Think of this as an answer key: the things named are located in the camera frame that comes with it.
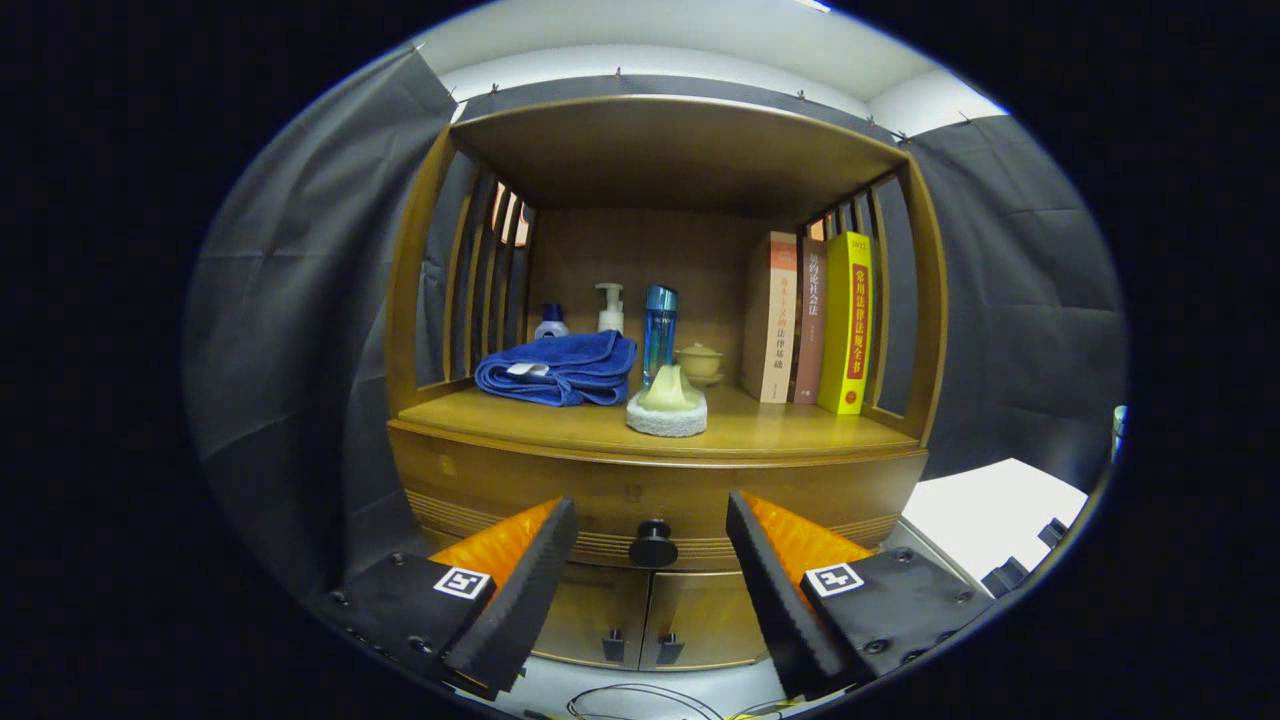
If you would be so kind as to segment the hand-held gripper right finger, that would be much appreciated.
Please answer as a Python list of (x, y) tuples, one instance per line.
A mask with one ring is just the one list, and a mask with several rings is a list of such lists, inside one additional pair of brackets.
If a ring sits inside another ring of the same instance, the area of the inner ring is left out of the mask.
[(869, 550), (755, 495), (730, 495), (724, 528), (790, 698), (891, 674), (995, 603), (914, 548)]

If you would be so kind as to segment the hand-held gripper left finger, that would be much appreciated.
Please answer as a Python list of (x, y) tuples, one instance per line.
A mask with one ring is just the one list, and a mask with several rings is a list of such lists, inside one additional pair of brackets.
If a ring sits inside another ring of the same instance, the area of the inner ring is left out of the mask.
[(408, 674), (494, 700), (524, 669), (576, 538), (575, 502), (558, 497), (429, 557), (388, 553), (317, 611)]

